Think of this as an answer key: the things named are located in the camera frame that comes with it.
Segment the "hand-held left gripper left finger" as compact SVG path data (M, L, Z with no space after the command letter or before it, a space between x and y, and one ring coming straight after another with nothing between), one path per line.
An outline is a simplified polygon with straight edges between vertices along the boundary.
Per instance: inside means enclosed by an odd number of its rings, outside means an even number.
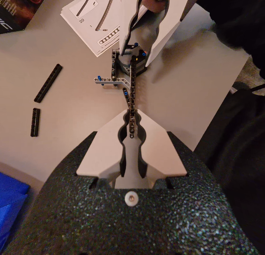
M101 127L88 148L76 174L106 179L112 188L116 179L124 177L126 151L123 143L127 137L129 109L124 110Z

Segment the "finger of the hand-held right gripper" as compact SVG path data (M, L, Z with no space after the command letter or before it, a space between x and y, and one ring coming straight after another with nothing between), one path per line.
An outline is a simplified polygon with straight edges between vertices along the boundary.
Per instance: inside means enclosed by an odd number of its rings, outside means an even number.
M125 54L126 46L131 37L131 29L138 18L139 7L142 0L121 0L121 20L119 49L120 55Z
M156 58L180 24L180 18L188 0L166 0L167 7L158 27L158 35L148 54L146 67Z

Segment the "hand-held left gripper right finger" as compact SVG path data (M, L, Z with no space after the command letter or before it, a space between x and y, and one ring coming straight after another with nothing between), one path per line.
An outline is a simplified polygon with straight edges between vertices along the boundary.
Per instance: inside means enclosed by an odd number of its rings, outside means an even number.
M183 177L187 171L167 131L139 109L135 113L138 148L138 171L147 178L150 188L157 180Z

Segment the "long black toy beam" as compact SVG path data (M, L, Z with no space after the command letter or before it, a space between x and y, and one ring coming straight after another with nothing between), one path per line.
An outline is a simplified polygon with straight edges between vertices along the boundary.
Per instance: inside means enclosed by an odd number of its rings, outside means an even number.
M135 133L135 81L136 81L136 64L137 57L132 56L130 62L130 119L129 134L130 138L134 138Z

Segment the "grey black toy motor assembly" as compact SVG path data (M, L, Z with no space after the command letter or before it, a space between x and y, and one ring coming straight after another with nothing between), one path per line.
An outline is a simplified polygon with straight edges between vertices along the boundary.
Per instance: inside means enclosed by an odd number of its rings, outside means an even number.
M129 109L135 109L136 77L147 70L146 52L138 43L127 45L124 54L120 55L120 49L112 50L112 68L109 78L97 76L94 78L96 84L123 86L124 97Z

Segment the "person's right forearm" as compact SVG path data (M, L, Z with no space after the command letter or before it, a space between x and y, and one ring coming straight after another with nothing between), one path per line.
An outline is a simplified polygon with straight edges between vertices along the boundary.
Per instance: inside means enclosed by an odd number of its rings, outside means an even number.
M265 0L198 0L197 4L210 13L223 41L252 56L264 79Z

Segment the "grey desk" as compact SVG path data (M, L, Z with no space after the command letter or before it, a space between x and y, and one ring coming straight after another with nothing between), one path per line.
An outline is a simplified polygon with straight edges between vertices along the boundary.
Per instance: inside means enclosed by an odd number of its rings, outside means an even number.
M91 132L126 107L108 77L111 49L90 51L60 16L73 0L45 0L25 31L1 35L1 171L45 182ZM209 14L195 4L147 71L137 78L137 107L194 151L248 59L219 41ZM63 69L41 103L34 99L55 68ZM33 108L41 110L31 137Z

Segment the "person's right hand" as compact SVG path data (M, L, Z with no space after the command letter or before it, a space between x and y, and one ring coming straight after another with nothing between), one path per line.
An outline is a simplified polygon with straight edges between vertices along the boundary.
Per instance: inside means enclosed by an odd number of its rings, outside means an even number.
M158 0L142 0L141 4L149 11L159 13L165 9L166 2Z

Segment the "white instruction booklet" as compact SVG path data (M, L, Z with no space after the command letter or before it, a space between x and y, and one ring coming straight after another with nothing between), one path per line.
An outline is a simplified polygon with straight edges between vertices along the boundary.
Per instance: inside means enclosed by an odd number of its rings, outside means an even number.
M119 41L121 0L74 0L61 10L62 18L99 57Z

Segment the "short black toy beam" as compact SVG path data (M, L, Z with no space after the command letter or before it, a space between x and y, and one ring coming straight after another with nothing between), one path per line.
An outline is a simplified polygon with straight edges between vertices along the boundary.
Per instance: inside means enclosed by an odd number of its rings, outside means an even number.
M41 115L41 110L39 108L33 108L32 122L31 122L31 137L38 137L40 115Z

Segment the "dark cloth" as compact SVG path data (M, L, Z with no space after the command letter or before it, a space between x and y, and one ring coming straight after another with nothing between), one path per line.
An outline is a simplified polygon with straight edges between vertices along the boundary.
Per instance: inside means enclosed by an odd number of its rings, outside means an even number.
M265 97L233 85L194 153L222 187L246 236L265 251Z

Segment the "medium black toy beam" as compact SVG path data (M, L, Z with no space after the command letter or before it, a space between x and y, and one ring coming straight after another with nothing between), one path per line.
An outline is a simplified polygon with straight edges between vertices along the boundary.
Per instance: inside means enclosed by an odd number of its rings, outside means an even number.
M45 81L43 86L41 87L40 91L36 95L34 102L36 102L36 103L42 102L42 100L46 96L47 92L49 91L49 89L53 85L54 81L56 80L56 78L58 77L58 75L60 74L62 69L63 69L63 67L60 64L57 64L55 66L55 68L53 69L53 71L51 72L51 74L49 75L49 77L47 78L47 80Z

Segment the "blue plastic bin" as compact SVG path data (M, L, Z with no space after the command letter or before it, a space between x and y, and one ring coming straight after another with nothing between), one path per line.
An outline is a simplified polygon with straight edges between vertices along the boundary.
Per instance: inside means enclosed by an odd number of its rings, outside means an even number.
M28 197L29 187L26 183L0 173L0 252Z

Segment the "dark toy set cardboard box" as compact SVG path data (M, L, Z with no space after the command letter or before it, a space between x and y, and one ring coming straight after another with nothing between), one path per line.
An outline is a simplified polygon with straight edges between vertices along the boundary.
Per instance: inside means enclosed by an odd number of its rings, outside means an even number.
M44 0L0 0L0 34L24 30Z

